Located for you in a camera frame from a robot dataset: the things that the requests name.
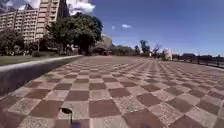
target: blue sky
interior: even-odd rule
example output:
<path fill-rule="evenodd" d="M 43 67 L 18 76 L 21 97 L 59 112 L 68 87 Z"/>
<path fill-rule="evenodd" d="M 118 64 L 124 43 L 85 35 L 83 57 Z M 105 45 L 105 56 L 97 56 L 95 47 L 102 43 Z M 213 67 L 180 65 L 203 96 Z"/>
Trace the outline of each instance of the blue sky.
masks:
<path fill-rule="evenodd" d="M 14 0 L 15 6 L 24 1 Z M 224 56 L 224 0 L 91 0 L 114 44 Z"/>

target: tall building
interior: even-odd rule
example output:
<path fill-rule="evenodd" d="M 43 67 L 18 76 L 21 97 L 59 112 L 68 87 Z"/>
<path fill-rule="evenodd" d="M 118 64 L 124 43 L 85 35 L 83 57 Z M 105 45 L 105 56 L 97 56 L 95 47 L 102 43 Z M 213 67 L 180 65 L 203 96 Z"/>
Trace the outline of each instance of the tall building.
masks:
<path fill-rule="evenodd" d="M 26 4 L 23 10 L 10 9 L 0 14 L 0 31 L 15 29 L 22 33 L 25 43 L 30 43 L 47 33 L 46 25 L 68 15 L 66 0 L 41 0 L 38 9 Z"/>
<path fill-rule="evenodd" d="M 41 0 L 37 16 L 35 40 L 39 40 L 47 33 L 46 25 L 51 25 L 60 17 L 68 15 L 66 0 Z"/>

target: walkway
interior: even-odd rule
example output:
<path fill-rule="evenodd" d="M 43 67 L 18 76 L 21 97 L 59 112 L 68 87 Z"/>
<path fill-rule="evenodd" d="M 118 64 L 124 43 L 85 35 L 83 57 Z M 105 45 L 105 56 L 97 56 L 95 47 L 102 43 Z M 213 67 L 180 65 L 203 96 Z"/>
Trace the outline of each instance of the walkway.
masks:
<path fill-rule="evenodd" d="M 7 128 L 223 128 L 224 72 L 134 57 L 84 57 L 0 100 Z"/>

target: green tree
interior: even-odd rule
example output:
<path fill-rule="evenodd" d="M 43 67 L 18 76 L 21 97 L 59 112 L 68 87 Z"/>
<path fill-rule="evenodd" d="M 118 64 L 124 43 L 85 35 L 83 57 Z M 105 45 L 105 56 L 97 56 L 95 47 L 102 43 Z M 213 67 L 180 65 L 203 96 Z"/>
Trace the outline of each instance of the green tree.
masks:
<path fill-rule="evenodd" d="M 102 22 L 97 17 L 81 13 L 47 26 L 53 40 L 62 44 L 64 50 L 73 43 L 79 47 L 79 53 L 84 51 L 86 54 L 89 54 L 90 46 L 101 39 L 102 29 Z"/>
<path fill-rule="evenodd" d="M 148 55 L 150 52 L 150 46 L 147 45 L 147 43 L 148 42 L 146 40 L 140 40 L 142 52 L 144 53 L 144 55 Z"/>
<path fill-rule="evenodd" d="M 67 17 L 59 19 L 56 23 L 52 23 L 51 26 L 46 27 L 52 37 L 52 40 L 56 42 L 58 46 L 62 46 L 63 52 L 66 52 L 67 45 L 73 40 L 72 31 L 74 31 L 74 28 L 71 28 L 71 25 L 71 18 Z"/>
<path fill-rule="evenodd" d="M 22 34 L 12 29 L 5 29 L 0 32 L 0 50 L 2 54 L 15 53 L 15 46 L 19 49 L 24 48 L 24 39 Z"/>
<path fill-rule="evenodd" d="M 137 45 L 135 46 L 135 55 L 140 55 L 140 49 Z"/>
<path fill-rule="evenodd" d="M 159 57 L 159 50 L 161 49 L 161 45 L 160 44 L 156 44 L 156 46 L 153 48 L 153 56 L 155 57 L 155 58 L 158 58 Z"/>

